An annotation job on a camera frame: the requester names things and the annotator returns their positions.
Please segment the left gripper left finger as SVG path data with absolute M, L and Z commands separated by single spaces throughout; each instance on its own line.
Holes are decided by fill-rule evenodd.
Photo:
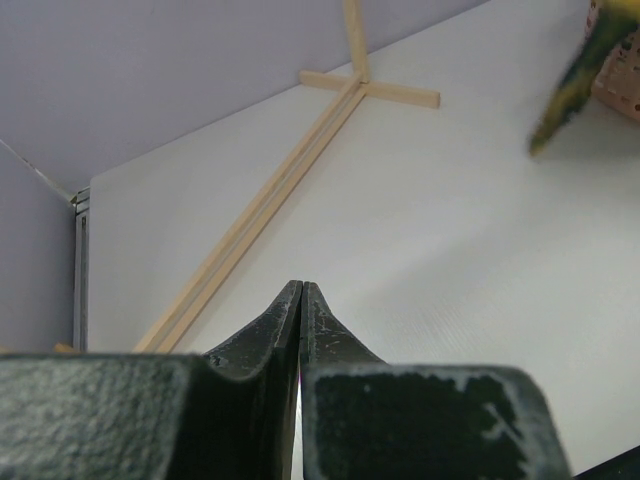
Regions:
M 5 479 L 287 479 L 303 284 L 203 354 L 1 358 Z

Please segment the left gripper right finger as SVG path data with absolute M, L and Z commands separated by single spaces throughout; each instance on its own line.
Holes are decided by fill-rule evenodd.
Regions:
M 392 364 L 301 297 L 303 472 L 308 479 L 567 479 L 546 399 L 504 365 Z

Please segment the yellow plaid shirt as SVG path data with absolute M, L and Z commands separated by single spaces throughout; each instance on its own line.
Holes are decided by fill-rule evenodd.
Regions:
M 611 51 L 639 27 L 638 1 L 600 1 L 591 30 L 566 67 L 529 136 L 527 151 L 542 152 L 591 97 L 592 85 Z

